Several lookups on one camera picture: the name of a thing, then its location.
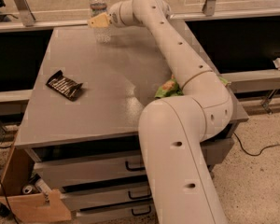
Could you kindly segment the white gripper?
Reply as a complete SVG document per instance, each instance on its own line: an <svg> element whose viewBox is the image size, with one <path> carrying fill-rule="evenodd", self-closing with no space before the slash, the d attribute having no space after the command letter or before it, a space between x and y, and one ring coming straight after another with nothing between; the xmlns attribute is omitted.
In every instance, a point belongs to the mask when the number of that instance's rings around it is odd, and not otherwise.
<svg viewBox="0 0 280 224"><path fill-rule="evenodd" d="M120 1L109 9L109 16L106 12L100 13L88 20L91 28L106 28L111 23L116 27L134 25L132 1Z"/></svg>

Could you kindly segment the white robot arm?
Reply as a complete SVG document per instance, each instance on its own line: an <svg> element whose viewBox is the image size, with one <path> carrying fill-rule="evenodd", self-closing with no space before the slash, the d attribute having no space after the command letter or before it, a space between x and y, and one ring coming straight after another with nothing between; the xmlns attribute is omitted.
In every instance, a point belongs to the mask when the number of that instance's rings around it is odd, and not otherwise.
<svg viewBox="0 0 280 224"><path fill-rule="evenodd" d="M143 110L138 126L147 178L160 224L228 224L200 143L230 122L231 94L168 21L162 0L90 0L90 27L143 25L155 38L182 90Z"/></svg>

